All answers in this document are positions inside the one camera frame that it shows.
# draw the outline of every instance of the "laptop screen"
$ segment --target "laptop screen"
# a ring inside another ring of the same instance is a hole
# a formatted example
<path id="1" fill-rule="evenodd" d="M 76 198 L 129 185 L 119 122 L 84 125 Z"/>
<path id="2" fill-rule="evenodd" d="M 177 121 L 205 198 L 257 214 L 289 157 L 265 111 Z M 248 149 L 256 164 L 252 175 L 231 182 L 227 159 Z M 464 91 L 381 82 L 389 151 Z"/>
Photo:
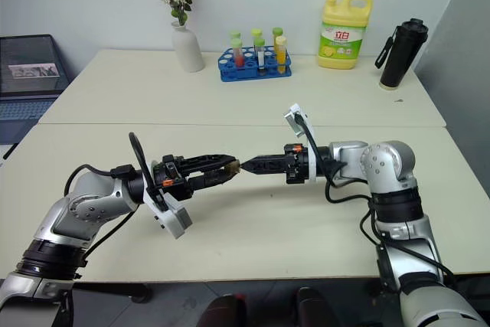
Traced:
<path id="1" fill-rule="evenodd" d="M 67 78 L 49 34 L 0 38 L 0 96 L 58 95 Z"/>

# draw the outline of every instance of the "white vase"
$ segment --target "white vase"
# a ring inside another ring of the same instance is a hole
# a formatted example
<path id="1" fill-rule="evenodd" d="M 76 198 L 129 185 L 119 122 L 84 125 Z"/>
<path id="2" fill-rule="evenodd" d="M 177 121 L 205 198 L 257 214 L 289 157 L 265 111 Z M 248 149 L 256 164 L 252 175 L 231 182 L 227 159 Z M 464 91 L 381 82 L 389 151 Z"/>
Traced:
<path id="1" fill-rule="evenodd" d="M 188 30 L 185 25 L 181 26 L 178 21 L 172 22 L 171 25 L 174 27 L 171 43 L 182 69 L 186 72 L 197 72 L 204 68 L 198 38 L 194 32 Z"/>

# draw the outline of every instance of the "laptop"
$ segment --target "laptop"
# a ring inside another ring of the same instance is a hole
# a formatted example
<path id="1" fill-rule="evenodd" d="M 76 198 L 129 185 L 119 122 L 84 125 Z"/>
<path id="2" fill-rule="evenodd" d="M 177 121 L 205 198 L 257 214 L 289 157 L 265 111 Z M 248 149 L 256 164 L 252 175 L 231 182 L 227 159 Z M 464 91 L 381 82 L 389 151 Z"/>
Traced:
<path id="1" fill-rule="evenodd" d="M 0 145 L 12 145 L 70 81 L 49 34 L 0 38 L 0 68 Z"/>

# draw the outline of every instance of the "laptop keyboard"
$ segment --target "laptop keyboard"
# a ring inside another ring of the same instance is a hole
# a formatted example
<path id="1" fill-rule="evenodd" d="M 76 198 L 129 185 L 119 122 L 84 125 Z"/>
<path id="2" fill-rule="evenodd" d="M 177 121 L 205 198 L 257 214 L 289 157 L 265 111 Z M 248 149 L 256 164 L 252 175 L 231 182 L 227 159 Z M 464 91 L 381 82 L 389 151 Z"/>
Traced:
<path id="1" fill-rule="evenodd" d="M 0 121 L 40 119 L 52 103 L 53 101 L 0 103 Z"/>

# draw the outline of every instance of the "robotic arm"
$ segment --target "robotic arm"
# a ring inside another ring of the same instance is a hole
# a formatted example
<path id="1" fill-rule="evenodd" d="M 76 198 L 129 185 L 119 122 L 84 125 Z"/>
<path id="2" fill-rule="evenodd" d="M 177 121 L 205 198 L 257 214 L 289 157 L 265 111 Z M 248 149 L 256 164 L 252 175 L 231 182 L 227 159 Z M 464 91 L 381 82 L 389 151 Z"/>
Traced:
<path id="1" fill-rule="evenodd" d="M 423 213 L 413 176 L 415 155 L 403 142 L 333 142 L 317 147 L 312 126 L 299 108 L 292 106 L 285 118 L 296 136 L 307 135 L 309 147 L 284 146 L 284 155 L 260 155 L 242 164 L 258 175 L 286 173 L 288 184 L 325 175 L 328 185 L 353 181 L 367 183 L 376 245 L 377 265 L 384 287 L 400 294 L 403 323 L 420 326 L 485 326 L 485 322 L 455 290 L 443 284 L 441 263 L 429 218 Z M 315 151 L 316 170 L 309 168 Z"/>
<path id="2" fill-rule="evenodd" d="M 71 175 L 65 196 L 51 207 L 16 270 L 2 284 L 0 309 L 12 298 L 61 302 L 80 278 L 78 267 L 86 266 L 87 256 L 108 237 L 90 247 L 99 229 L 124 214 L 127 221 L 140 204 L 146 203 L 160 225 L 180 237 L 192 221 L 178 202 L 192 197 L 194 190 L 225 183 L 240 170 L 240 163 L 228 155 L 191 159 L 167 155 L 160 163 L 147 165 L 138 139 L 134 133 L 129 137 L 142 170 L 124 165 L 101 172 L 80 166 Z M 81 175 L 68 193 L 83 168 L 90 172 Z M 202 175 L 188 178 L 194 172 Z"/>

